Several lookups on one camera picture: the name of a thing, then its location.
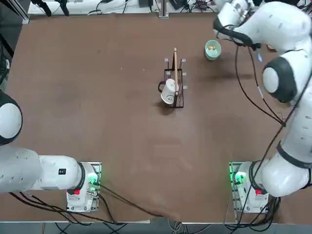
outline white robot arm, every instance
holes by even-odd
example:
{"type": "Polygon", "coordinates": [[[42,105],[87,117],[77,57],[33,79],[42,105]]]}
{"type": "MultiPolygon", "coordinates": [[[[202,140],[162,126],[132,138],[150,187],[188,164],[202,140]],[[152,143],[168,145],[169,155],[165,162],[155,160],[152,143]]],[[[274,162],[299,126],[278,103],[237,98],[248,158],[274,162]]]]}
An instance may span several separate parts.
{"type": "MultiPolygon", "coordinates": [[[[265,65],[263,83],[272,97],[280,102],[294,104],[311,76],[311,19],[298,8],[275,1],[264,4],[246,20],[253,7],[252,0],[224,3],[213,25],[216,37],[249,46],[254,50],[259,48],[260,43],[264,43],[281,53],[265,65]]],[[[236,183],[241,206],[246,201],[249,187],[252,186],[244,212],[260,212],[268,202],[268,194],[275,197],[289,195],[310,183],[310,84],[293,115],[288,122],[290,127],[286,136],[277,146],[276,154],[262,163],[255,177],[259,162],[243,162],[239,167],[236,183]]]]}
{"type": "Polygon", "coordinates": [[[0,91],[0,193],[67,190],[67,209],[95,211],[97,190],[91,182],[99,182],[100,177],[95,168],[71,157],[39,156],[8,145],[19,135],[22,120],[18,104],[0,91]]]}

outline green light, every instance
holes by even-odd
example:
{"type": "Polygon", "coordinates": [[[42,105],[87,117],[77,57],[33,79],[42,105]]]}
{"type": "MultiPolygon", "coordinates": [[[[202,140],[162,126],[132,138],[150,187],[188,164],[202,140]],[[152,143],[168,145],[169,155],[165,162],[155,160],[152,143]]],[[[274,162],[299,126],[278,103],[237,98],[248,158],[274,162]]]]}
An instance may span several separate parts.
{"type": "Polygon", "coordinates": [[[98,176],[96,173],[89,174],[89,177],[88,177],[89,183],[91,183],[91,184],[96,183],[97,180],[98,180],[98,176]]]}

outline wooden stick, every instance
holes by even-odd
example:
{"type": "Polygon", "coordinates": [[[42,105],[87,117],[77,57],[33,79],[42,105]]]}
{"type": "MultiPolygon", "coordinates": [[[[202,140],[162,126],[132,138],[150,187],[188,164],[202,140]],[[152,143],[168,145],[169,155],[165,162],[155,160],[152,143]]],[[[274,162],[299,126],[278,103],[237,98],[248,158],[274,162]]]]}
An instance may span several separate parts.
{"type": "Polygon", "coordinates": [[[177,83],[177,58],[176,58],[176,48],[174,51],[174,56],[175,56],[175,92],[179,92],[179,87],[177,83]]]}

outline table surface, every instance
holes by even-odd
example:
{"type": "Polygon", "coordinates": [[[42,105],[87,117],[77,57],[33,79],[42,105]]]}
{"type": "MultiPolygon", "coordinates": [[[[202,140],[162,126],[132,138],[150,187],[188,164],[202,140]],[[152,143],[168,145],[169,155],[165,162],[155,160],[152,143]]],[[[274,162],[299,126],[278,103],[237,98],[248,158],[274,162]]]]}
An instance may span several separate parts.
{"type": "MultiPolygon", "coordinates": [[[[214,14],[156,14],[34,18],[24,25],[7,93],[21,106],[23,130],[15,145],[41,155],[102,161],[102,184],[140,206],[184,222],[234,222],[230,161],[261,159],[278,123],[239,89],[235,45],[221,41],[214,62],[204,57],[214,39],[214,14]],[[185,58],[185,107],[163,108],[157,85],[164,58],[177,47],[185,58]]],[[[277,56],[261,49],[264,61],[277,56]]],[[[264,63],[256,61],[261,80],[264,63]]],[[[241,48],[243,86],[261,107],[251,59],[241,48]]],[[[285,109],[266,96],[272,107],[285,109]]],[[[65,191],[35,192],[66,207],[65,191]]],[[[282,198],[278,223],[312,224],[311,190],[282,198]]],[[[64,220],[1,195],[2,221],[64,220]]],[[[121,221],[151,216],[107,195],[121,221]]],[[[108,219],[105,207],[92,215],[108,219]]]]}

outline black cable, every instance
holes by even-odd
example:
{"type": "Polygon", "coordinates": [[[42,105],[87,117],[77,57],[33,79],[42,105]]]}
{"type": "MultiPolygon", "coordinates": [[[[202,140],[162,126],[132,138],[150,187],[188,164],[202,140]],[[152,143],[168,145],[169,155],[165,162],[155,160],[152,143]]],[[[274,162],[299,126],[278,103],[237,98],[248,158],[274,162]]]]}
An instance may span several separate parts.
{"type": "Polygon", "coordinates": [[[59,8],[60,8],[60,5],[58,6],[58,8],[51,15],[53,15],[59,8]]]}
{"type": "Polygon", "coordinates": [[[124,228],[128,223],[123,224],[120,228],[116,229],[115,232],[119,231],[120,229],[124,228]]]}
{"type": "Polygon", "coordinates": [[[57,223],[55,223],[55,225],[56,225],[57,228],[60,230],[60,233],[59,233],[59,234],[62,234],[62,233],[68,234],[65,230],[71,225],[71,223],[68,224],[64,229],[60,228],[59,225],[58,225],[57,223]]]}
{"type": "Polygon", "coordinates": [[[239,83],[239,86],[240,86],[240,89],[242,90],[242,92],[244,93],[245,97],[256,107],[258,108],[261,112],[265,113],[267,116],[273,118],[275,121],[277,121],[278,123],[280,123],[280,121],[275,118],[274,116],[272,116],[271,114],[267,113],[265,110],[263,110],[262,108],[260,108],[257,104],[254,103],[254,101],[252,101],[250,99],[250,97],[247,95],[247,93],[245,92],[241,82],[240,82],[240,78],[239,78],[239,75],[238,75],[238,71],[237,71],[237,57],[238,57],[238,46],[236,47],[236,52],[235,52],[235,72],[236,72],[236,77],[237,77],[237,80],[238,80],[238,83],[239,83]]]}
{"type": "Polygon", "coordinates": [[[111,219],[111,221],[112,221],[114,224],[117,224],[118,222],[113,218],[112,213],[111,213],[111,211],[110,211],[110,209],[109,209],[109,206],[108,206],[108,204],[107,204],[105,198],[104,198],[101,194],[98,194],[98,196],[99,196],[99,198],[101,198],[101,200],[104,202],[105,207],[106,207],[106,210],[107,210],[107,213],[108,213],[108,216],[109,216],[109,218],[111,219]]]}
{"type": "Polygon", "coordinates": [[[157,6],[157,8],[158,8],[158,11],[160,12],[160,8],[159,8],[159,6],[158,6],[157,0],[155,0],[155,2],[156,2],[156,6],[157,6]]]}
{"type": "MultiPolygon", "coordinates": [[[[236,48],[236,53],[235,53],[235,69],[236,69],[236,75],[238,76],[238,73],[237,73],[237,54],[238,54],[238,46],[237,46],[237,48],[236,48]]],[[[280,134],[280,132],[283,130],[284,126],[286,126],[286,123],[288,122],[288,120],[290,119],[290,117],[292,116],[292,114],[294,113],[295,109],[298,107],[298,104],[300,103],[300,101],[301,101],[301,99],[302,99],[302,97],[303,97],[303,95],[304,95],[304,93],[305,93],[305,91],[306,91],[306,89],[307,89],[307,87],[308,87],[310,81],[311,81],[311,77],[312,77],[312,70],[311,70],[311,72],[310,72],[310,75],[308,76],[308,80],[307,80],[307,82],[305,83],[305,86],[303,87],[303,90],[302,90],[301,94],[299,95],[299,98],[298,98],[297,102],[295,103],[295,105],[293,106],[292,110],[290,111],[290,113],[288,114],[288,116],[286,117],[286,119],[285,119],[285,121],[284,121],[285,125],[281,125],[281,126],[280,126],[280,128],[278,129],[278,131],[277,131],[276,134],[274,135],[273,139],[272,139],[271,142],[269,143],[269,145],[268,145],[268,147],[267,147],[267,149],[266,149],[266,151],[265,151],[265,153],[264,153],[264,155],[263,155],[263,157],[262,157],[262,159],[261,159],[261,161],[260,161],[260,164],[259,164],[258,168],[256,169],[256,172],[255,172],[255,174],[254,174],[254,177],[257,175],[257,173],[258,173],[258,171],[259,171],[259,169],[260,169],[260,167],[261,167],[261,165],[262,165],[264,159],[266,158],[266,156],[267,156],[267,154],[268,154],[270,148],[272,147],[274,141],[276,140],[276,138],[278,137],[278,135],[280,134]]],[[[242,217],[243,217],[243,214],[244,214],[244,209],[245,209],[245,206],[246,206],[246,203],[247,203],[247,200],[248,200],[248,196],[249,196],[251,187],[252,187],[252,186],[249,187],[248,193],[247,193],[247,195],[246,195],[246,200],[245,200],[245,202],[244,202],[244,206],[243,206],[243,209],[242,209],[242,211],[241,211],[242,214],[241,214],[241,216],[240,216],[240,218],[239,218],[239,221],[238,221],[238,223],[237,223],[237,226],[236,226],[236,228],[231,232],[231,234],[232,234],[233,232],[235,232],[235,231],[239,228],[239,226],[240,226],[240,222],[241,222],[242,217]]]]}
{"type": "Polygon", "coordinates": [[[36,201],[34,201],[34,200],[32,200],[32,199],[26,197],[25,194],[22,193],[22,192],[20,192],[20,194],[21,194],[21,196],[22,196],[23,198],[25,198],[27,201],[30,201],[30,202],[32,202],[32,203],[35,203],[35,204],[38,204],[38,205],[44,205],[44,206],[46,206],[46,207],[50,207],[51,209],[53,209],[53,210],[55,210],[55,211],[57,211],[56,209],[58,209],[58,210],[59,210],[58,213],[59,213],[61,216],[63,216],[66,220],[68,220],[69,222],[71,222],[71,223],[80,224],[80,225],[82,225],[82,226],[90,226],[90,225],[91,225],[91,223],[90,223],[90,224],[81,223],[81,222],[79,222],[72,214],[69,214],[69,215],[73,218],[73,220],[76,221],[76,223],[73,222],[73,221],[71,221],[68,217],[66,217],[65,215],[62,214],[62,212],[65,212],[66,210],[64,210],[64,209],[62,209],[62,208],[59,208],[59,207],[57,207],[57,206],[48,205],[47,203],[45,203],[44,201],[40,200],[38,197],[36,197],[36,196],[34,196],[34,195],[32,195],[32,197],[33,197],[34,199],[38,200],[39,202],[36,202],[36,201]]]}
{"type": "Polygon", "coordinates": [[[187,228],[187,225],[186,225],[186,224],[185,224],[185,228],[186,228],[187,234],[190,234],[190,233],[189,233],[189,229],[187,228]]]}
{"type": "Polygon", "coordinates": [[[126,6],[127,6],[127,3],[128,3],[128,0],[126,0],[126,2],[125,2],[125,7],[123,8],[123,11],[122,11],[122,13],[125,13],[125,10],[126,10],[126,6]]]}
{"type": "Polygon", "coordinates": [[[211,226],[211,224],[208,224],[206,227],[200,229],[199,231],[196,231],[196,232],[194,232],[194,233],[191,233],[191,234],[198,234],[198,233],[201,233],[201,232],[203,232],[204,230],[206,230],[207,228],[209,228],[210,226],[211,226]]]}
{"type": "Polygon", "coordinates": [[[253,75],[254,75],[254,80],[255,80],[255,83],[256,83],[256,85],[257,85],[257,88],[259,89],[259,92],[260,92],[260,94],[261,94],[261,98],[262,98],[264,104],[268,107],[268,109],[269,109],[269,110],[272,112],[272,114],[276,117],[276,119],[278,119],[279,124],[282,124],[282,125],[283,125],[284,122],[283,122],[283,121],[277,116],[277,114],[271,109],[271,107],[268,105],[268,103],[266,102],[266,100],[264,99],[264,97],[263,97],[263,95],[262,95],[262,93],[261,93],[260,86],[259,86],[258,80],[257,80],[257,73],[256,73],[256,71],[255,71],[254,58],[253,58],[253,55],[252,55],[252,53],[251,53],[251,51],[250,51],[250,47],[248,47],[248,52],[249,52],[250,58],[251,58],[252,63],[253,63],[253,75]]]}
{"type": "Polygon", "coordinates": [[[207,8],[209,8],[210,10],[212,10],[215,13],[215,11],[210,6],[207,6],[207,8]]]}
{"type": "Polygon", "coordinates": [[[152,215],[152,216],[155,216],[155,217],[163,217],[163,216],[160,215],[160,214],[155,214],[155,213],[153,213],[153,212],[150,212],[150,211],[148,211],[148,210],[146,210],[146,209],[144,209],[144,208],[142,208],[142,207],[136,205],[135,203],[133,203],[133,202],[131,202],[131,201],[125,199],[124,197],[120,196],[119,194],[115,193],[114,191],[112,191],[111,189],[107,188],[107,187],[104,186],[104,185],[101,185],[101,184],[99,184],[99,183],[93,183],[93,184],[94,184],[94,185],[97,185],[97,186],[100,186],[100,187],[102,187],[102,188],[104,188],[104,189],[106,189],[106,190],[109,191],[110,193],[112,193],[112,194],[116,195],[117,197],[119,197],[120,199],[122,199],[122,200],[123,200],[124,202],[126,202],[127,204],[132,205],[132,206],[138,208],[139,210],[141,210],[141,211],[143,211],[143,212],[145,212],[145,213],[147,213],[147,214],[149,214],[149,215],[152,215]]]}
{"type": "MultiPolygon", "coordinates": [[[[277,212],[278,208],[279,208],[279,204],[280,204],[280,197],[276,197],[275,199],[272,199],[270,202],[268,202],[262,209],[261,211],[258,213],[258,215],[249,223],[249,224],[241,224],[239,228],[251,228],[251,227],[258,227],[258,226],[261,226],[261,225],[264,225],[264,224],[267,224],[268,221],[270,221],[271,219],[273,220],[274,218],[274,215],[275,213],[277,212]],[[278,206],[275,208],[275,203],[276,201],[278,200],[278,206]],[[273,205],[273,212],[272,212],[272,217],[268,218],[268,214],[270,213],[270,211],[268,211],[268,213],[265,215],[264,219],[263,220],[260,220],[256,223],[254,223],[258,217],[262,214],[262,212],[267,208],[268,205],[271,205],[271,203],[274,203],[273,205]]],[[[228,224],[225,224],[224,225],[227,229],[233,231],[233,229],[235,228],[234,226],[231,226],[231,225],[228,225],[228,224]]]]}
{"type": "MultiPolygon", "coordinates": [[[[29,206],[32,206],[32,207],[35,207],[35,208],[38,208],[38,209],[41,209],[41,210],[45,210],[45,211],[50,211],[50,212],[59,212],[59,211],[55,211],[53,209],[48,209],[48,208],[45,208],[45,207],[41,207],[41,206],[37,206],[37,205],[34,205],[32,203],[29,203],[23,199],[21,199],[20,197],[18,197],[16,194],[14,193],[9,193],[11,196],[13,196],[15,199],[19,200],[20,202],[26,204],[26,205],[29,205],[29,206]]],[[[83,214],[83,213],[77,213],[77,212],[72,212],[72,211],[67,211],[67,210],[64,210],[60,207],[57,207],[57,206],[53,206],[54,208],[56,209],[59,209],[62,213],[68,213],[68,214],[75,214],[75,215],[80,215],[80,216],[83,216],[83,217],[86,217],[86,218],[91,218],[91,219],[95,219],[95,220],[98,220],[98,221],[101,221],[103,222],[104,224],[113,224],[112,222],[109,222],[107,220],[104,220],[104,219],[101,219],[101,218],[96,218],[96,217],[93,217],[93,216],[89,216],[89,215],[86,215],[86,214],[83,214]]]]}
{"type": "Polygon", "coordinates": [[[186,7],[190,9],[189,2],[190,2],[190,0],[188,0],[188,1],[186,2],[186,4],[184,4],[184,6],[183,6],[182,10],[180,11],[180,13],[181,13],[184,9],[186,9],[186,7]]]}

